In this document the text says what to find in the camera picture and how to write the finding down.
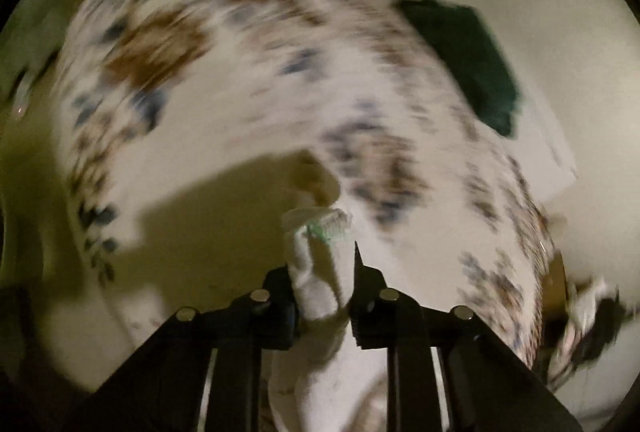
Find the white pants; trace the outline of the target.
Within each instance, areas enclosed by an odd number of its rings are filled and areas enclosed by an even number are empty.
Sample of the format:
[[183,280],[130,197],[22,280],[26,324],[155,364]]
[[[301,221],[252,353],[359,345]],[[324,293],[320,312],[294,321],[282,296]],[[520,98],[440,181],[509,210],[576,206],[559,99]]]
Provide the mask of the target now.
[[269,404],[279,431],[384,431],[386,354],[358,348],[348,317],[356,242],[340,209],[282,218],[299,338],[272,354]]

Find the floral fleece blanket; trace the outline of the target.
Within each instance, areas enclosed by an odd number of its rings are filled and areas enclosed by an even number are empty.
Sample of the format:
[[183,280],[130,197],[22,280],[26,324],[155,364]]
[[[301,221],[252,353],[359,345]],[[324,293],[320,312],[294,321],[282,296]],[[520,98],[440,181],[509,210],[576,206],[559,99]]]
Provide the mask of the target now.
[[282,216],[322,207],[392,286],[469,305],[533,363],[526,179],[387,0],[84,0],[51,92],[76,246],[134,345],[257,286]]

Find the dark green cloth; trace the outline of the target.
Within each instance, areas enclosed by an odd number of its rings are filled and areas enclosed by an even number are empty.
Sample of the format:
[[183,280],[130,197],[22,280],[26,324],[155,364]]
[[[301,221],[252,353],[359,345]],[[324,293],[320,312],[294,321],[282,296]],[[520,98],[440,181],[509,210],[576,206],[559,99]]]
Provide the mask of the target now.
[[439,0],[399,0],[395,7],[446,65],[477,118],[514,137],[520,90],[478,11]]

